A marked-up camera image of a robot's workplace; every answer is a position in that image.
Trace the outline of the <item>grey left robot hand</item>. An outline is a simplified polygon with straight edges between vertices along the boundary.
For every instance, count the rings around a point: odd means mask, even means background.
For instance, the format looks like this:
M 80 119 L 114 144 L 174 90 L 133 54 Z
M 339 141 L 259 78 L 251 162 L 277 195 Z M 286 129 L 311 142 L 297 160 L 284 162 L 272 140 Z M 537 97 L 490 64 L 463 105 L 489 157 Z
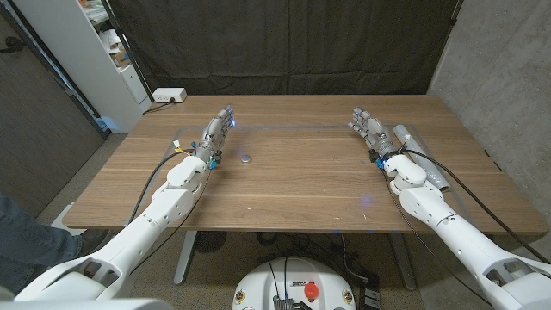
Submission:
M 204 128 L 195 156 L 213 169 L 221 161 L 221 149 L 229 131 L 235 126 L 231 105 L 226 105 Z

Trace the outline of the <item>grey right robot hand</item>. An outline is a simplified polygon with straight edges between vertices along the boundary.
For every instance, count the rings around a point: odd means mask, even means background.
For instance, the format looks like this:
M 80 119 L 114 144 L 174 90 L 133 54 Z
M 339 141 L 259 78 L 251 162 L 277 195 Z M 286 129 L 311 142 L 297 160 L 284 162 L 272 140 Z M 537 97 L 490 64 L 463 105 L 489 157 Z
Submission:
M 364 139 L 372 163 L 384 164 L 398 154 L 387 128 L 376 117 L 361 107 L 355 107 L 352 116 L 353 121 L 349 123 L 349 127 Z

